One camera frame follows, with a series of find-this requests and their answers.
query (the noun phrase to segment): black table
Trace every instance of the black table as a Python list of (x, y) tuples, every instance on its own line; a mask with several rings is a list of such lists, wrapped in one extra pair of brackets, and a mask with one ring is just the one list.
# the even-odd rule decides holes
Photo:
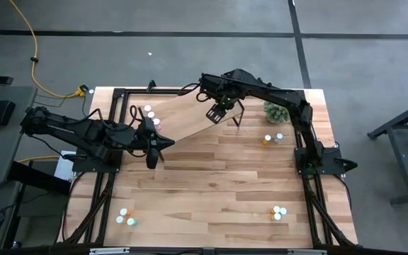
[(0, 126), (0, 184), (7, 180), (20, 181), (29, 186), (68, 196), (70, 188), (68, 181), (13, 161), (22, 136), (20, 123), (25, 116), (26, 108), (33, 105), (36, 92), (37, 89), (32, 86), (0, 86), (0, 100), (15, 103), (8, 124)]
[(7, 126), (0, 127), (0, 184), (7, 180), (21, 140), (20, 123), (25, 116), (26, 108), (33, 105), (36, 92), (37, 89), (32, 86), (0, 86), (0, 100), (15, 103)]

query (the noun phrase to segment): bottle cap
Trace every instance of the bottle cap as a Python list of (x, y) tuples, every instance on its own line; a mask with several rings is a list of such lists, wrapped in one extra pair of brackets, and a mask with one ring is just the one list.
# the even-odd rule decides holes
[(124, 221), (124, 217), (122, 217), (122, 216), (118, 216), (117, 218), (116, 218), (116, 222), (117, 223), (122, 223)]
[(119, 212), (122, 216), (124, 216), (124, 215), (126, 215), (127, 214), (127, 209), (126, 208), (122, 208), (122, 209), (120, 209), (120, 212)]
[(280, 209), (280, 214), (285, 215), (286, 213), (288, 213), (288, 210), (286, 208)]
[(135, 224), (136, 224), (136, 220), (135, 220), (135, 219), (130, 218), (130, 219), (127, 220), (127, 225), (133, 226), (133, 225), (135, 225)]

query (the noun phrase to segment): wooden board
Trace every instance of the wooden board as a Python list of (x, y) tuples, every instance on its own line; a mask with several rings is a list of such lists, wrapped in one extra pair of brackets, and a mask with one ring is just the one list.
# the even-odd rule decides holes
[[(205, 114), (215, 104), (214, 100), (199, 102), (196, 100), (199, 90), (196, 89), (184, 96), (176, 96), (164, 103), (152, 106), (155, 118), (160, 119), (160, 135), (168, 137), (176, 142), (183, 138), (194, 135), (200, 131), (213, 127), (212, 121), (205, 117)], [(236, 104), (229, 110), (220, 123), (240, 115), (242, 109)]]
[[(96, 88), (91, 110), (100, 108), (108, 115), (112, 91)], [(323, 91), (308, 89), (305, 95), (314, 108), (318, 138), (332, 146)], [(170, 98), (131, 95), (130, 104), (155, 106)], [(111, 200), (106, 246), (312, 247), (302, 181), (294, 166), (293, 128), (290, 123), (268, 123), (259, 99), (247, 98), (243, 104), (241, 127), (227, 121), (191, 135), (165, 150), (165, 162), (155, 170), (147, 169), (145, 159), (124, 154)], [(261, 143), (264, 135), (277, 132), (284, 135), (281, 143)], [(76, 185), (67, 212), (67, 236), (89, 210), (95, 177), (87, 173)], [(329, 214), (356, 243), (344, 186), (333, 176), (323, 176), (322, 185)], [(279, 222), (271, 220), (274, 205), (288, 209)], [(137, 226), (115, 223), (121, 208), (134, 212)], [(323, 241), (320, 217), (317, 222)]]

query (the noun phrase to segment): table leg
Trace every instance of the table leg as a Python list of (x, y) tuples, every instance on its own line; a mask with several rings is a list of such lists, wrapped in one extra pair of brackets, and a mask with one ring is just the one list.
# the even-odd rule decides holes
[(375, 138), (379, 137), (380, 135), (384, 135), (387, 133), (387, 130), (394, 125), (404, 125), (408, 123), (408, 110), (399, 114), (397, 117), (393, 118), (392, 120), (388, 121), (387, 123), (381, 125), (380, 127), (376, 128), (374, 131), (369, 132), (368, 136), (370, 139), (374, 140)]

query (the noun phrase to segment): wooden ramp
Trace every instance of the wooden ramp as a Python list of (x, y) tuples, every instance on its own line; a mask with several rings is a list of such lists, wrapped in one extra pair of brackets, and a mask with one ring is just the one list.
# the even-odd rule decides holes
[[(158, 131), (160, 135), (178, 142), (217, 125), (205, 117), (215, 101), (210, 99), (206, 102), (199, 102), (196, 100), (198, 93), (198, 89), (196, 89), (185, 96), (177, 96), (164, 103), (151, 106), (155, 118), (160, 119), (160, 125), (162, 126), (161, 130)], [(227, 112), (220, 123), (241, 113), (242, 108), (239, 104), (236, 104), (232, 110)]]

